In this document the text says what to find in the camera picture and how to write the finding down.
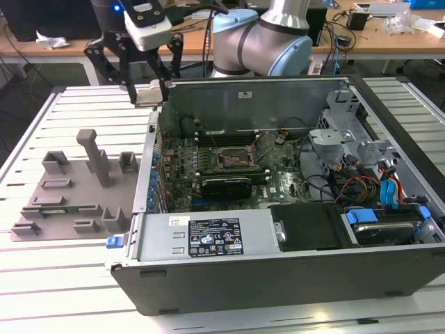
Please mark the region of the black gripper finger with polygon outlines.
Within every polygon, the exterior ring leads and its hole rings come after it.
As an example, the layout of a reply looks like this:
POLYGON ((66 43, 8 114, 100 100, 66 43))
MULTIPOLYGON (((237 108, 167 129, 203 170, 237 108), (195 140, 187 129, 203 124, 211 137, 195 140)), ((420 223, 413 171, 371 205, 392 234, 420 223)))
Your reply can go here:
POLYGON ((179 68, 184 50, 184 35, 182 33, 174 33, 170 41, 167 43, 167 47, 172 53, 170 67, 164 65, 159 56, 159 49, 152 49, 147 52, 147 63, 159 80, 163 102, 168 100, 168 85, 172 78, 180 78, 179 68))
POLYGON ((125 88, 130 102, 132 104, 136 103, 137 92, 129 73, 131 46, 128 37, 101 37, 98 40, 89 42, 84 49, 84 54, 105 80, 125 88), (119 68, 112 65, 106 57, 105 49, 108 49, 119 58, 119 68))

